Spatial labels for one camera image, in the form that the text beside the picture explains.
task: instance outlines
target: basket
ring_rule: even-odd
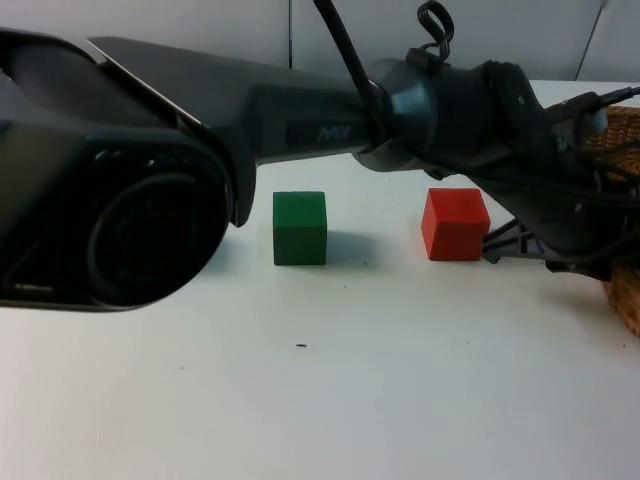
[[[604,149],[640,139],[640,109],[610,107],[607,109],[609,125],[602,135],[587,142],[588,148]],[[616,165],[640,175],[640,149],[621,152]],[[640,337],[640,271],[629,267],[614,267],[610,282],[604,284],[609,304],[634,335]]]

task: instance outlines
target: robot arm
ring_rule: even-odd
[[[489,259],[603,279],[634,261],[637,180],[611,181],[609,152],[583,145],[635,90],[544,110],[516,65],[448,65],[453,22],[433,0],[419,20],[435,43],[367,76],[331,2],[316,4],[351,82],[120,38],[91,40],[97,64],[1,31],[0,304],[155,302],[246,222],[258,165],[341,152],[376,171],[470,177],[516,218]]]

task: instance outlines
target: white table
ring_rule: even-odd
[[[436,185],[469,183],[348,156],[264,167],[249,223],[171,298],[0,310],[0,478],[639,478],[640,343],[602,286],[429,263]],[[331,265],[275,267],[272,192],[316,189]]]

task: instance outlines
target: camera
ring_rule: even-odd
[[[235,210],[216,151],[72,45],[0,44],[1,302],[123,310],[191,280]]]

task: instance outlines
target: black cable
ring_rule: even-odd
[[[429,0],[418,8],[418,21],[434,40],[434,43],[423,45],[422,49],[427,50],[431,47],[438,47],[439,62],[440,64],[444,63],[451,53],[450,43],[455,34],[451,15],[440,2]]]
[[[360,97],[369,112],[369,116],[373,120],[377,130],[375,140],[377,144],[382,144],[387,140],[385,115],[380,107],[379,99],[376,97],[374,90],[371,87],[367,73],[358,58],[356,49],[353,47],[351,38],[349,38],[347,29],[345,28],[344,23],[342,23],[342,19],[331,0],[313,1],[320,12],[320,15],[322,15],[324,23],[329,29],[329,33],[333,37],[333,41],[340,51],[342,60],[344,60],[347,70],[349,70],[349,74],[360,93]]]

